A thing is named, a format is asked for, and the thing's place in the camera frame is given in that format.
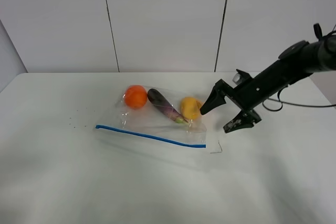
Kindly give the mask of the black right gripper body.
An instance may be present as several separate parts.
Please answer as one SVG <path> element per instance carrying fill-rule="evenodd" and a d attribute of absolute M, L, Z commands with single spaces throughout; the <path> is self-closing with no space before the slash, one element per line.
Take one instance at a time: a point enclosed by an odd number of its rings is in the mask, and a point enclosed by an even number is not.
<path fill-rule="evenodd" d="M 226 94 L 225 97 L 233 101 L 240 111 L 249 114 L 254 125 L 261 121 L 261 117 L 254 108 L 273 94 L 271 85 L 257 77 L 249 78 L 235 88 L 220 79 L 214 87 L 223 90 Z"/>

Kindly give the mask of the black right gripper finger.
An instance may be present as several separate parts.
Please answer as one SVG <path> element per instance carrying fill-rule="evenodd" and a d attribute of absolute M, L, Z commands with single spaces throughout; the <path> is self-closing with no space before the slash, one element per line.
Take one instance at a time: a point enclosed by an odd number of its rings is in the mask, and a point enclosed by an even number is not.
<path fill-rule="evenodd" d="M 223 126 L 225 133 L 241 129 L 249 129 L 254 127 L 253 120 L 246 112 L 240 111 L 231 121 Z"/>
<path fill-rule="evenodd" d="M 225 96 L 226 94 L 223 90 L 213 87 L 209 97 L 200 108 L 201 115 L 205 115 L 211 110 L 226 104 Z"/>

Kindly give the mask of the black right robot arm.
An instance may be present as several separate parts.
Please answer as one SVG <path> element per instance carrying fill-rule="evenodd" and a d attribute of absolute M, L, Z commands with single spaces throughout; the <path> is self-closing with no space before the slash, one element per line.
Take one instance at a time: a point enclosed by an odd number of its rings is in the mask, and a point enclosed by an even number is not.
<path fill-rule="evenodd" d="M 305 40 L 287 48 L 278 60 L 255 77 L 237 70 L 235 87 L 224 80 L 217 81 L 200 109 L 201 115 L 226 103 L 229 98 L 240 112 L 223 129 L 225 133 L 252 128 L 261 121 L 254 110 L 270 96 L 315 72 L 335 70 L 335 33 L 331 32 L 314 43 Z"/>

